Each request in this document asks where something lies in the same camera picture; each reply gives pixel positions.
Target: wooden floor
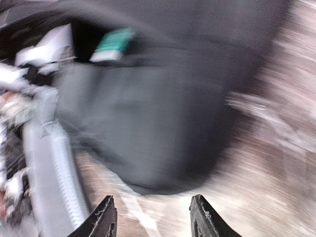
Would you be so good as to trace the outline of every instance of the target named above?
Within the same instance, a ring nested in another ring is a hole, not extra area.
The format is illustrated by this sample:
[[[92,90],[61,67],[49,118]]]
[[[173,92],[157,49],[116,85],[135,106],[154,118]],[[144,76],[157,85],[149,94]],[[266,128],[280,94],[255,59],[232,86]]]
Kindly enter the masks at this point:
[[[114,195],[118,237],[190,237],[191,197],[202,194],[244,237],[316,236],[316,2],[298,0],[257,79],[271,109],[297,134],[289,142],[265,118],[240,118],[217,174],[198,190],[137,197],[87,154],[78,156],[91,200]]]

